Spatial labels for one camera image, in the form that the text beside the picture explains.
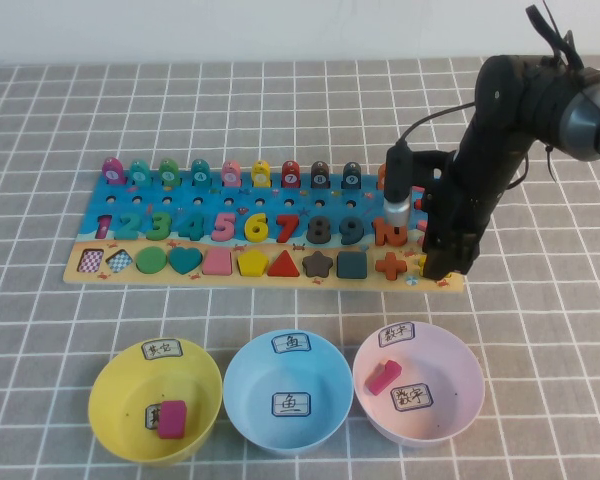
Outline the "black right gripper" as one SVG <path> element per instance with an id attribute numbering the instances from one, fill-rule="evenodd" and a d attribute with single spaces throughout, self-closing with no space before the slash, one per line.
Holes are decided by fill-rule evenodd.
<path id="1" fill-rule="evenodd" d="M 480 254 L 480 241 L 495 207 L 495 197 L 476 199 L 454 188 L 426 189 L 422 276 L 443 279 L 450 273 L 467 274 Z"/>

